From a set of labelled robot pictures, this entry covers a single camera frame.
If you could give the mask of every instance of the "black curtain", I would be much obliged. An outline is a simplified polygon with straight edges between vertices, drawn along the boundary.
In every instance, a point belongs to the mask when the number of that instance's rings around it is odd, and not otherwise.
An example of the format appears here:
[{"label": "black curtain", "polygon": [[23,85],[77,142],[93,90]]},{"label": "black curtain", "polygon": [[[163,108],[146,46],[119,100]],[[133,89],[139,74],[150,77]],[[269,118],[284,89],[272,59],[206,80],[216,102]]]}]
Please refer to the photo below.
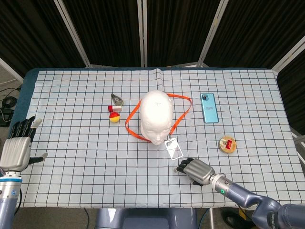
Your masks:
[{"label": "black curtain", "polygon": [[140,67],[137,0],[64,0],[91,64]]},{"label": "black curtain", "polygon": [[305,51],[280,71],[277,83],[290,126],[305,135]]},{"label": "black curtain", "polygon": [[53,0],[0,1],[0,57],[17,73],[84,67]]},{"label": "black curtain", "polygon": [[148,66],[197,62],[219,0],[147,0]]},{"label": "black curtain", "polygon": [[230,0],[204,63],[272,68],[304,35],[304,0]]}]

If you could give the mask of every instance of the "red label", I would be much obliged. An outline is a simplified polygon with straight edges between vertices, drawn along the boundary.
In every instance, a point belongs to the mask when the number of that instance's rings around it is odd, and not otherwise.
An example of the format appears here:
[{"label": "red label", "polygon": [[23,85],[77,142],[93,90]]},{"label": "red label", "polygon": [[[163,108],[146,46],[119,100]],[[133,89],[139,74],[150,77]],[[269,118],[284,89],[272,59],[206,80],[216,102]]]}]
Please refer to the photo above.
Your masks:
[{"label": "red label", "polygon": [[232,141],[231,140],[228,140],[227,141],[227,145],[225,146],[226,149],[230,149],[231,148],[231,145],[232,145]]}]

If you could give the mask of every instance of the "mannequin head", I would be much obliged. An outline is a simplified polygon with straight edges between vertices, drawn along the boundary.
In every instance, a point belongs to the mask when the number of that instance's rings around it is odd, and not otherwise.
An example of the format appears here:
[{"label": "mannequin head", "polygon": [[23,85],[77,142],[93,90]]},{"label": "mannequin head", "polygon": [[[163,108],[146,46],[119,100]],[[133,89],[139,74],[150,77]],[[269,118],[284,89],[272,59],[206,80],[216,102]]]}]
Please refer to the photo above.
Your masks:
[{"label": "mannequin head", "polygon": [[150,91],[141,100],[141,133],[155,145],[160,145],[169,134],[173,120],[173,104],[162,91]]}]

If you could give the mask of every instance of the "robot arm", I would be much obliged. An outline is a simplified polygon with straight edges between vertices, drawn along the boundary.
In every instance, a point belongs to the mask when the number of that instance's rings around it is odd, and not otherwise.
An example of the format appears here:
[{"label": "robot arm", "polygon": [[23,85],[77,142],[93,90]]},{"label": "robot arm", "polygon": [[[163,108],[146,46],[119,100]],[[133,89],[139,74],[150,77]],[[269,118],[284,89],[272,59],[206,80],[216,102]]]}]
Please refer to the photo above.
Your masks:
[{"label": "robot arm", "polygon": [[14,212],[21,188],[20,173],[29,165],[43,161],[48,155],[30,157],[31,143],[41,119],[35,117],[17,122],[5,141],[1,154],[0,168],[5,172],[0,177],[0,229],[12,227]]},{"label": "robot arm", "polygon": [[261,229],[304,228],[305,206],[281,206],[272,198],[257,195],[233,183],[224,174],[215,174],[212,167],[199,159],[188,158],[176,168],[189,176],[194,185],[208,185],[243,208],[257,204],[252,220]]}]

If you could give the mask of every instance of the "white frame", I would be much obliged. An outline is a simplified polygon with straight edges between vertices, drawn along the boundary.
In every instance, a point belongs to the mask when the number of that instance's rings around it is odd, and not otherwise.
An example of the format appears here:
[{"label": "white frame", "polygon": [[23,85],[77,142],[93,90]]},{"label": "white frame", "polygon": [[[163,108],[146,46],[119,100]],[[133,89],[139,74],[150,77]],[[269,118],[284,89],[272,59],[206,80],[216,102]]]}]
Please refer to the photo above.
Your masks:
[{"label": "white frame", "polygon": [[[293,131],[291,131],[291,135],[292,135],[293,138],[297,138],[298,137],[298,135],[296,135]],[[305,143],[304,142],[300,142],[298,144],[300,144],[303,148],[305,148]],[[297,151],[297,155],[298,155],[299,159],[305,165],[305,159],[300,155],[300,153],[298,151]]]},{"label": "white frame", "polygon": [[147,63],[147,0],[143,0],[143,37],[144,37],[144,66],[148,67]]},{"label": "white frame", "polygon": [[181,64],[176,64],[176,65],[170,65],[170,66],[166,66],[166,68],[170,68],[170,67],[196,67],[198,62],[191,62],[191,63],[181,63]]},{"label": "white frame", "polygon": [[295,57],[305,49],[305,36],[275,65],[272,70],[282,71]]},{"label": "white frame", "polygon": [[221,18],[223,17],[223,14],[224,14],[225,8],[227,7],[228,2],[229,2],[229,0],[220,0],[220,2],[219,2],[219,5],[218,5],[218,8],[217,8],[216,14],[214,16],[213,22],[211,24],[209,33],[208,33],[208,35],[205,39],[204,46],[202,48],[202,51],[201,51],[201,54],[200,54],[200,57],[199,57],[199,60],[198,60],[198,63],[197,63],[197,67],[201,67],[203,65],[207,66],[204,63],[204,60],[205,60],[206,54],[209,51],[212,40],[215,36],[215,33],[217,31],[217,28],[218,28],[218,25],[221,21]]},{"label": "white frame", "polygon": [[84,47],[81,43],[81,40],[80,40],[80,38],[77,34],[77,31],[76,31],[76,29],[73,25],[73,22],[72,22],[72,20],[69,16],[69,13],[68,13],[63,1],[62,0],[54,0],[54,3],[55,3],[55,5],[56,5],[56,7],[57,7],[57,9],[58,9],[58,11],[61,15],[61,18],[64,21],[72,39],[73,39],[73,42],[74,42],[74,44],[77,48],[77,51],[79,52],[82,60],[84,61],[86,67],[90,67],[90,62],[89,62],[88,56],[87,56],[87,54],[84,50]]},{"label": "white frame", "polygon": [[141,55],[141,67],[144,67],[144,49],[143,49],[143,15],[142,15],[142,0],[138,1],[138,21],[139,21],[139,39],[140,39],[140,55]]},{"label": "white frame", "polygon": [[23,83],[23,78],[14,70],[12,67],[10,67],[4,60],[0,58],[0,65],[8,71],[12,76],[14,76],[20,83]]}]

